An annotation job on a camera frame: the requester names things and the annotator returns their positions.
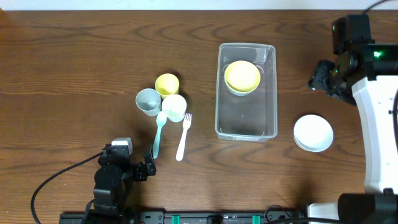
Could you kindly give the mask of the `mint green plastic spoon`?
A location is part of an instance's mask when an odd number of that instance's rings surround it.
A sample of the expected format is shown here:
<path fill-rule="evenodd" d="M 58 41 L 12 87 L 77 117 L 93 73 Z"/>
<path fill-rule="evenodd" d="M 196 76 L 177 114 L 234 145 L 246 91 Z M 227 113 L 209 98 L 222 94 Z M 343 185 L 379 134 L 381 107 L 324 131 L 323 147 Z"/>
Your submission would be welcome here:
<path fill-rule="evenodd" d="M 161 111 L 156 118 L 157 132 L 152 147 L 152 155 L 154 159 L 156 159 L 159 155 L 162 128 L 164 127 L 166 122 L 167 122 L 167 115 L 163 111 Z"/>

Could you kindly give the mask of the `white plastic bowl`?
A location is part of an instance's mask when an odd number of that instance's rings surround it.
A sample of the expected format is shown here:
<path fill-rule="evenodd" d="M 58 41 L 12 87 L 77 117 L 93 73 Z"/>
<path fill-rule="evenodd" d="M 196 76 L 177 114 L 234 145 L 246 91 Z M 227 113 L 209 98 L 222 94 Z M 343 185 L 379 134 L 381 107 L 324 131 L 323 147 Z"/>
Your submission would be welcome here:
<path fill-rule="evenodd" d="M 323 117 L 308 114 L 294 124 L 294 141 L 301 149 L 309 152 L 327 150 L 334 138 L 331 124 Z"/>

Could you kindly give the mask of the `white plastic fork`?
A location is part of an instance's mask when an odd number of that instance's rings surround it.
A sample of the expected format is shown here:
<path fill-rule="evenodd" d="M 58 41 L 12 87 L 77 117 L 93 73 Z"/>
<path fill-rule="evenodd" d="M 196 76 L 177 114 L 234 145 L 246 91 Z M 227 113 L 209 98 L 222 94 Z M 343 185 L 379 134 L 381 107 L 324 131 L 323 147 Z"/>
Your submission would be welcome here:
<path fill-rule="evenodd" d="M 191 113 L 186 113 L 184 120 L 183 120 L 183 132 L 182 132 L 182 137 L 180 139 L 180 143 L 178 145 L 177 153 L 176 153 L 176 160 L 181 161 L 183 159 L 183 155 L 185 152 L 185 143 L 186 143 L 186 138 L 187 138 L 187 131 L 189 130 L 190 126 L 192 124 L 192 114 Z"/>

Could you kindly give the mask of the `grey plastic cup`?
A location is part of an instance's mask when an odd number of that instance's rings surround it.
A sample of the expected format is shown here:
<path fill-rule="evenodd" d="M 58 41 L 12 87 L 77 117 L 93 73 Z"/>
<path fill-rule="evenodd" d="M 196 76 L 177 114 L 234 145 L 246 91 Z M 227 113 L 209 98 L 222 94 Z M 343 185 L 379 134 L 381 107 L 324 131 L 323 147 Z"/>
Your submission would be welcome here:
<path fill-rule="evenodd" d="M 136 105 L 146 115 L 154 117 L 161 111 L 161 97 L 155 89 L 146 88 L 137 94 Z"/>

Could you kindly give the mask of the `white plastic cup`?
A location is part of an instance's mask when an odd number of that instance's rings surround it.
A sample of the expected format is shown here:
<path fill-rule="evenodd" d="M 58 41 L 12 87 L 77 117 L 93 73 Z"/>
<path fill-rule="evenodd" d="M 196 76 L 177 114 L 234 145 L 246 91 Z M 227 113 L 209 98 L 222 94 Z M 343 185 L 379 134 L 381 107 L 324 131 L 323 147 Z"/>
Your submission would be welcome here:
<path fill-rule="evenodd" d="M 181 122 L 187 110 L 187 102 L 181 95 L 169 95 L 162 102 L 162 111 L 174 123 Z"/>

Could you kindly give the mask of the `yellow plastic bowl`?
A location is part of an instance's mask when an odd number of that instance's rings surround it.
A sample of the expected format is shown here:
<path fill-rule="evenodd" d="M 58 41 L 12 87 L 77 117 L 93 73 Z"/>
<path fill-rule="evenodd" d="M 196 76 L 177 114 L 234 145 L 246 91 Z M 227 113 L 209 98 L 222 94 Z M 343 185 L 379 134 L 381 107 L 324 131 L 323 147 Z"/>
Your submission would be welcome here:
<path fill-rule="evenodd" d="M 253 63 L 238 60 L 226 67 L 224 82 L 238 91 L 248 91 L 252 86 L 259 86 L 261 73 Z"/>

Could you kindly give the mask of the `yellow plastic cup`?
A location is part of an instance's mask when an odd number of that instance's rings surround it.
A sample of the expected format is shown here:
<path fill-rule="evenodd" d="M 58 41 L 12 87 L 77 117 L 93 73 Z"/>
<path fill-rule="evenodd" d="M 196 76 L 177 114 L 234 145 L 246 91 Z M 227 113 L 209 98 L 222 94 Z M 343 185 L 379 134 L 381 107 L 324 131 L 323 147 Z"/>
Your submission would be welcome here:
<path fill-rule="evenodd" d="M 162 74 L 155 81 L 155 90 L 163 100 L 169 95 L 177 95 L 179 91 L 179 80 L 171 73 Z"/>

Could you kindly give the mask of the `grey plastic bowl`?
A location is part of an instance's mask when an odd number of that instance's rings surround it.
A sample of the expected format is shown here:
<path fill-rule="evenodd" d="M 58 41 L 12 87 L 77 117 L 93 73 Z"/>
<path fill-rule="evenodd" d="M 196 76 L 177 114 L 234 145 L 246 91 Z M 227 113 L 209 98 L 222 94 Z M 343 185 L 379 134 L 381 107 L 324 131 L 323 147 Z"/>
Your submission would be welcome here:
<path fill-rule="evenodd" d="M 252 93 L 257 88 L 256 86 L 252 86 L 249 88 L 248 91 L 238 91 L 228 84 L 226 86 L 227 86 L 228 90 L 236 96 L 246 96 L 246 95 Z"/>

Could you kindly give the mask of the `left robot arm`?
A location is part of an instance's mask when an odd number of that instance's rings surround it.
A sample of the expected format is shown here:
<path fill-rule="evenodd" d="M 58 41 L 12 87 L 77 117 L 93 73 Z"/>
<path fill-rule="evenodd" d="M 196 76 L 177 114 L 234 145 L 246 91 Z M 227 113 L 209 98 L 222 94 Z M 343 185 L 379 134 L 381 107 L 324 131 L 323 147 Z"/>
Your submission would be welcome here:
<path fill-rule="evenodd" d="M 130 161 L 127 145 L 106 144 L 98 159 L 101 166 L 95 173 L 94 199 L 85 210 L 85 221 L 105 220 L 116 222 L 127 220 L 124 212 L 127 196 L 134 182 L 144 182 L 156 174 L 152 148 L 144 154 L 144 162 Z"/>

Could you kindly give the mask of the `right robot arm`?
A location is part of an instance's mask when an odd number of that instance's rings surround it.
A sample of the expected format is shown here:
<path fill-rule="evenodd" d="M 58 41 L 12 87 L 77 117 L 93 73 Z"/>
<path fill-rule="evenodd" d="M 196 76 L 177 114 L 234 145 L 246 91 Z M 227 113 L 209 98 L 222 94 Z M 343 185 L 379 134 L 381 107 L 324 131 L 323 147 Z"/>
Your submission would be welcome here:
<path fill-rule="evenodd" d="M 363 194 L 341 194 L 341 223 L 397 223 L 397 45 L 376 44 L 369 17 L 352 14 L 332 23 L 335 62 L 320 60 L 308 81 L 358 108 L 366 176 Z"/>

